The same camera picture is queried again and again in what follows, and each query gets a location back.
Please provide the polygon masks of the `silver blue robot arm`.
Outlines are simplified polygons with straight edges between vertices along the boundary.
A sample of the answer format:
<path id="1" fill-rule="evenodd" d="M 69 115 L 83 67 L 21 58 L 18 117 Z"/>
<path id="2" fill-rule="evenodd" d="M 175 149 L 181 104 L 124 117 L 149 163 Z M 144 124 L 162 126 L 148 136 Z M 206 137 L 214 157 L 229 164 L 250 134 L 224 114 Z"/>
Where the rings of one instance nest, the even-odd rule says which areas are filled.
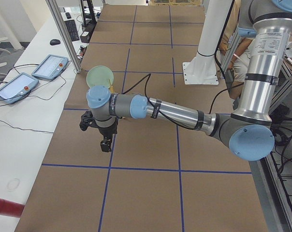
<path id="1" fill-rule="evenodd" d="M 266 157 L 275 144 L 268 112 L 292 32 L 292 0 L 244 0 L 239 24 L 240 34 L 253 37 L 254 44 L 238 108 L 229 116 L 93 86 L 86 94 L 89 110 L 81 117 L 81 130 L 97 128 L 103 136 L 102 151 L 110 152 L 119 118 L 164 118 L 185 129 L 205 132 L 244 160 Z"/>

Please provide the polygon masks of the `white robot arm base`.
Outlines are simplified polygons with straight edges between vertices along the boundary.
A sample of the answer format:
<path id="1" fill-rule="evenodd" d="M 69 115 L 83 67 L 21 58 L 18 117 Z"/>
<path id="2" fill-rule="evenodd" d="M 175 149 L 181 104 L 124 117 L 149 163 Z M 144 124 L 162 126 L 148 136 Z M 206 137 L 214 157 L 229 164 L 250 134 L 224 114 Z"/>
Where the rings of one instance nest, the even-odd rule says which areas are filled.
<path id="1" fill-rule="evenodd" d="M 233 8 L 232 0 L 210 0 L 205 10 L 205 21 L 196 56 L 183 63 L 186 85 L 218 85 L 215 54 L 224 31 L 228 13 Z"/>

